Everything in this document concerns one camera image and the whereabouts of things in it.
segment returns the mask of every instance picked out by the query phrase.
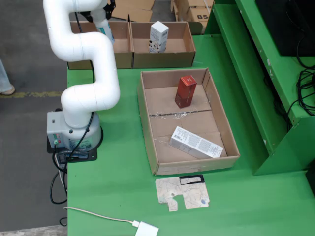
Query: white robotic arm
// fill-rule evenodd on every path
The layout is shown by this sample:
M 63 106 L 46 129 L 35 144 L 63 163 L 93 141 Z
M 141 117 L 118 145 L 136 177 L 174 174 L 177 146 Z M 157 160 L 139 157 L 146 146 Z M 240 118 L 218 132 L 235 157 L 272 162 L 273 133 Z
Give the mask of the white robotic arm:
M 67 88 L 61 97 L 62 112 L 47 116 L 47 136 L 51 147 L 73 150 L 91 119 L 92 112 L 114 107 L 120 98 L 114 49 L 109 38 L 99 32 L 74 34 L 69 13 L 102 9 L 107 0 L 44 0 L 50 44 L 53 52 L 64 61 L 91 60 L 95 83 Z M 101 139 L 99 118 L 93 121 L 78 150 L 88 151 Z
M 103 8 L 106 0 L 44 0 L 52 50 L 64 61 L 91 60 L 96 81 L 67 88 L 62 94 L 65 122 L 73 128 L 88 125 L 93 111 L 114 107 L 120 88 L 111 41 L 102 33 L 73 34 L 69 13 Z

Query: concrete floor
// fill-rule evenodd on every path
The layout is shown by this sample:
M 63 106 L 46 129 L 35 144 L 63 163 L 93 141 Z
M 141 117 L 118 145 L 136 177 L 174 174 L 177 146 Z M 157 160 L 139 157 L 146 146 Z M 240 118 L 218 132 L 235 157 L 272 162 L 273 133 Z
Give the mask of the concrete floor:
M 2 0 L 0 9 L 0 57 L 17 90 L 0 96 L 0 232 L 58 225 L 66 211 L 49 200 L 57 171 L 46 152 L 46 116 L 61 107 L 66 63 L 50 48 L 42 0 Z M 157 20 L 175 21 L 170 0 L 155 2 L 151 21 Z M 65 198 L 59 181 L 54 196 Z M 0 235 L 64 235 L 56 230 Z

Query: shoe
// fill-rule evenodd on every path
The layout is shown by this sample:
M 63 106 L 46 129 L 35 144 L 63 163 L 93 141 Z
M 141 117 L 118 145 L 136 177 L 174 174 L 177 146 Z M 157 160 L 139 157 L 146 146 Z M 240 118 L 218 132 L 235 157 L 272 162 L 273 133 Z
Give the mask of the shoe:
M 11 85 L 11 89 L 5 92 L 0 92 L 1 95 L 12 95 L 15 92 L 15 87 Z

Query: cardboard box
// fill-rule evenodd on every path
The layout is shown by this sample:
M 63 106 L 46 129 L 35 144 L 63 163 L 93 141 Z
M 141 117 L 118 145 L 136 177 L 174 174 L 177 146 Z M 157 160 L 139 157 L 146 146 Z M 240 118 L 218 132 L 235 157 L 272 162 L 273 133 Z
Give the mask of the cardboard box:
M 177 21 L 187 21 L 187 22 L 199 22 L 201 23 L 202 30 L 195 29 L 195 25 L 189 25 L 193 35 L 201 33 L 203 34 L 207 22 L 209 19 L 209 15 L 211 12 L 212 5 L 214 0 L 206 0 L 205 4 L 204 0 L 172 0 L 174 12 L 175 12 Z
M 180 77 L 197 81 L 191 105 L 174 101 Z M 230 168 L 240 157 L 231 127 L 208 69 L 141 72 L 138 102 L 152 174 L 173 175 Z M 219 158 L 199 160 L 169 144 L 176 127 L 224 147 Z
M 116 0 L 112 17 L 131 21 L 149 22 L 152 16 L 154 0 Z
M 164 53 L 168 38 L 168 27 L 160 21 L 151 25 L 149 53 Z
M 80 33 L 78 24 L 76 21 L 70 22 L 73 33 Z M 83 32 L 97 32 L 94 23 L 87 21 L 80 22 Z M 131 31 L 128 22 L 110 21 L 110 28 L 115 38 L 114 52 L 116 66 L 118 69 L 132 68 L 132 41 Z M 70 70 L 86 70 L 91 69 L 89 60 L 68 62 L 68 68 Z
M 211 11 L 211 7 L 213 5 L 214 0 L 206 0 L 206 3 Z M 205 8 L 207 10 L 207 6 L 204 0 L 177 0 L 176 1 L 179 15 L 185 16 L 190 8 Z
M 206 8 L 190 8 L 185 16 L 186 21 L 208 22 L 209 12 Z
M 164 53 L 149 53 L 149 37 L 153 23 L 134 23 L 131 37 L 134 48 L 133 68 L 190 67 L 196 53 L 187 22 L 162 22 L 169 27 Z

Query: black monitor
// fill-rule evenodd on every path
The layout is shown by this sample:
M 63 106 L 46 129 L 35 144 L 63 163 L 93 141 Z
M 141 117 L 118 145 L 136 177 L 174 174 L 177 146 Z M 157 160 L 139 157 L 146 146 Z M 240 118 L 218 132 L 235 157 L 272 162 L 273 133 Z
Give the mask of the black monitor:
M 315 56 L 315 0 L 256 0 L 280 55 Z

